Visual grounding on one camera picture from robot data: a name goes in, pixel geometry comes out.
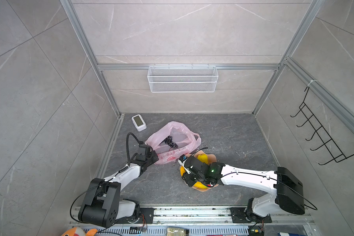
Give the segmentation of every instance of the cable clip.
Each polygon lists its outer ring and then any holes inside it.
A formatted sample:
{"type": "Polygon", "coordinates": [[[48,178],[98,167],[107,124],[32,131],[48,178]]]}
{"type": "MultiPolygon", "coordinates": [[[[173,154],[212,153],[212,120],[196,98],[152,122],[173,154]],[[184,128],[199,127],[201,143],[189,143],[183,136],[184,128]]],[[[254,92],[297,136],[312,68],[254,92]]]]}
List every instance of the cable clip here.
{"type": "Polygon", "coordinates": [[[309,82],[309,84],[307,85],[307,87],[309,87],[310,86],[310,84],[313,82],[313,81],[318,81],[318,80],[311,80],[310,82],[309,82]]]}

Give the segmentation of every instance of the gray tile wall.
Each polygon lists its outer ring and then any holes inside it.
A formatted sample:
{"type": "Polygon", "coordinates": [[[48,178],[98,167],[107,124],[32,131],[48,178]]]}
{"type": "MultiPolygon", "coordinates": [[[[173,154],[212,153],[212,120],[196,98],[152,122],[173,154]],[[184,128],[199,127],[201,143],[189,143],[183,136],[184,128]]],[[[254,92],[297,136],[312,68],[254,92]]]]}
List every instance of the gray tile wall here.
{"type": "Polygon", "coordinates": [[[219,70],[215,92],[152,93],[147,70],[104,71],[122,112],[251,113],[272,70],[219,70]]]}
{"type": "Polygon", "coordinates": [[[61,235],[115,122],[58,0],[0,0],[0,235],[61,235]]]}
{"type": "Polygon", "coordinates": [[[310,1],[75,0],[99,63],[275,63],[310,1]]]}
{"type": "Polygon", "coordinates": [[[293,59],[354,113],[354,0],[327,0],[293,59]]]}
{"type": "MultiPolygon", "coordinates": [[[[293,54],[293,59],[354,113],[354,0],[326,0],[293,54]]],[[[302,96],[303,88],[302,82],[290,71],[286,71],[284,76],[279,78],[269,98],[343,215],[344,220],[338,218],[336,229],[346,223],[351,229],[347,235],[354,235],[354,157],[340,163],[331,162],[324,166],[317,164],[329,160],[328,151],[325,148],[310,151],[309,148],[315,148],[317,137],[310,142],[305,141],[303,137],[309,139],[312,130],[297,128],[294,123],[299,124],[300,118],[293,119],[288,116],[288,113],[292,113],[297,95],[302,96]]],[[[321,119],[343,152],[347,156],[353,154],[354,134],[322,101],[310,94],[309,102],[316,116],[321,119]]],[[[334,154],[339,154],[333,144],[329,147],[334,154]]]]}
{"type": "MultiPolygon", "coordinates": [[[[317,135],[310,139],[314,130],[305,122],[299,105],[305,96],[306,85],[288,68],[283,71],[262,106],[257,119],[264,135],[281,166],[290,169],[303,182],[305,196],[318,211],[309,210],[323,235],[354,235],[354,156],[339,163],[330,162],[329,152],[319,147],[317,135]]],[[[354,134],[311,91],[306,104],[320,120],[341,150],[350,156],[354,153],[354,134]]],[[[324,140],[329,140],[320,132],[324,140]]],[[[334,153],[339,151],[328,143],[334,153]]]]}

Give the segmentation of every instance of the marble tile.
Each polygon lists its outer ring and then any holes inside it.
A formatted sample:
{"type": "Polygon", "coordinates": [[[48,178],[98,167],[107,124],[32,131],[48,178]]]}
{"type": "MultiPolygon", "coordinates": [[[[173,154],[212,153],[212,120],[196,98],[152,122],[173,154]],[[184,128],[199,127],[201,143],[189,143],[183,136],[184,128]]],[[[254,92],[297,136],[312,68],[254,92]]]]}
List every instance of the marble tile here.
{"type": "Polygon", "coordinates": [[[88,70],[72,93],[94,122],[104,106],[106,94],[92,68],[88,70]]]}
{"type": "Polygon", "coordinates": [[[59,0],[8,0],[33,36],[67,18],[59,0]]]}
{"type": "Polygon", "coordinates": [[[96,55],[203,56],[282,55],[309,4],[74,6],[96,55]]]}
{"type": "Polygon", "coordinates": [[[215,89],[264,89],[274,70],[219,70],[215,89]]]}
{"type": "Polygon", "coordinates": [[[269,98],[259,111],[257,119],[280,165],[288,168],[302,181],[304,196],[318,207],[318,211],[307,211],[312,215],[321,234],[354,235],[312,167],[313,164],[269,98]]]}
{"type": "MultiPolygon", "coordinates": [[[[105,145],[106,141],[96,126],[93,126],[52,202],[37,235],[49,235],[50,232],[53,232],[54,235],[62,235],[66,231],[67,223],[71,220],[69,217],[71,203],[80,193],[88,189],[98,168],[105,145]]],[[[75,206],[80,206],[83,199],[84,197],[80,197],[75,206]]]]}
{"type": "Polygon", "coordinates": [[[354,0],[326,0],[317,17],[354,34],[354,0]]]}
{"type": "Polygon", "coordinates": [[[34,38],[50,59],[70,90],[83,78],[90,62],[69,20],[34,38]]]}
{"type": "Polygon", "coordinates": [[[0,55],[32,36],[7,1],[0,0],[0,55]]]}
{"type": "Polygon", "coordinates": [[[109,100],[106,99],[96,121],[94,122],[97,129],[100,131],[106,141],[109,139],[116,120],[117,116],[115,115],[109,100]]]}
{"type": "MultiPolygon", "coordinates": [[[[273,70],[218,70],[216,89],[264,89],[273,70]]],[[[149,89],[147,70],[104,71],[111,89],[149,89]]]]}
{"type": "MultiPolygon", "coordinates": [[[[315,149],[322,144],[318,135],[315,135],[311,141],[306,141],[305,139],[310,139],[312,136],[313,128],[308,123],[301,128],[296,127],[296,125],[302,125],[306,120],[301,113],[295,118],[290,117],[299,110],[297,107],[305,96],[305,88],[306,85],[298,77],[290,70],[285,70],[269,97],[292,130],[316,173],[354,232],[354,156],[339,163],[333,161],[327,165],[318,165],[318,163],[331,160],[332,157],[328,150],[322,147],[317,151],[311,151],[310,148],[315,149]]],[[[354,134],[313,92],[309,91],[305,102],[346,156],[353,154],[354,134]]],[[[320,132],[320,135],[324,141],[330,139],[325,132],[320,132]]],[[[340,154],[334,142],[329,142],[328,148],[334,156],[340,154]]]]}
{"type": "Polygon", "coordinates": [[[0,234],[37,234],[92,126],[70,94],[0,181],[0,234]]]}
{"type": "Polygon", "coordinates": [[[0,56],[0,180],[69,93],[33,39],[0,56]]]}
{"type": "Polygon", "coordinates": [[[72,3],[202,4],[202,3],[310,3],[310,0],[72,0],[72,3]]]}
{"type": "Polygon", "coordinates": [[[103,71],[111,89],[148,89],[148,70],[103,71]]]}
{"type": "MultiPolygon", "coordinates": [[[[146,140],[170,121],[184,123],[202,139],[200,148],[215,154],[219,162],[245,169],[275,170],[276,165],[252,114],[147,114],[142,117],[147,128],[138,132],[131,121],[135,114],[125,114],[111,159],[106,169],[108,176],[126,163],[126,135],[134,133],[146,140]]],[[[136,141],[129,140],[130,153],[137,151],[136,141]]],[[[243,186],[217,186],[207,192],[188,187],[182,180],[179,164],[170,162],[151,165],[147,171],[127,185],[121,197],[141,204],[247,204],[251,197],[264,195],[263,191],[243,186]]]]}
{"type": "Polygon", "coordinates": [[[293,58],[354,113],[354,35],[315,19],[293,58]]]}
{"type": "Polygon", "coordinates": [[[112,89],[121,112],[251,113],[263,89],[219,89],[215,92],[154,92],[112,89]]]}
{"type": "Polygon", "coordinates": [[[279,63],[282,55],[264,56],[96,56],[100,64],[121,63],[279,63]]]}

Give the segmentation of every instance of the gray marble floor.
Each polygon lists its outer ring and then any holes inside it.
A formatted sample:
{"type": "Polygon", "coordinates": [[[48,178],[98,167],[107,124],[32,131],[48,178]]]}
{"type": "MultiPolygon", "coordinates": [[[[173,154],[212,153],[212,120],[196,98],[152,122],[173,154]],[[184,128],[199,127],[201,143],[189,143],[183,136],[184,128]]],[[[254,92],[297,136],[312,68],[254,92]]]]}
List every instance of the gray marble floor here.
{"type": "MultiPolygon", "coordinates": [[[[276,170],[277,166],[252,114],[141,114],[147,129],[138,132],[126,114],[111,155],[106,176],[122,168],[126,160],[126,135],[134,133],[145,141],[170,121],[184,123],[199,133],[206,153],[215,154],[218,162],[253,170],[276,170]]],[[[130,155],[137,151],[136,141],[130,138],[130,155]]],[[[188,187],[181,179],[179,165],[170,162],[152,165],[128,184],[121,198],[140,201],[141,204],[247,204],[251,197],[264,195],[263,191],[234,185],[217,186],[206,192],[188,187]]]]}

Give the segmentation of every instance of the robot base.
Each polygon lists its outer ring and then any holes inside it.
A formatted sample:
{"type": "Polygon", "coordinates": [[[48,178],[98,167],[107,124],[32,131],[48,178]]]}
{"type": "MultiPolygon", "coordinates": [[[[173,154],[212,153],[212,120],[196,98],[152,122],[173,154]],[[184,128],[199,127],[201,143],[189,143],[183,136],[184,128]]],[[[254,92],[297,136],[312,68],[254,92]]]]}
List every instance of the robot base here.
{"type": "Polygon", "coordinates": [[[248,223],[248,222],[262,222],[271,223],[270,215],[265,217],[256,215],[252,211],[253,198],[249,199],[248,207],[231,207],[231,216],[233,223],[248,223]]]}
{"type": "MultiPolygon", "coordinates": [[[[154,217],[154,208],[140,208],[140,213],[139,215],[143,214],[144,215],[144,219],[146,220],[147,224],[152,224],[153,222],[153,217],[154,217]]],[[[136,223],[142,223],[142,217],[139,217],[139,219],[134,222],[133,224],[136,223]]],[[[118,219],[118,222],[116,224],[131,224],[128,220],[127,217],[123,217],[121,219],[118,219]]]]}

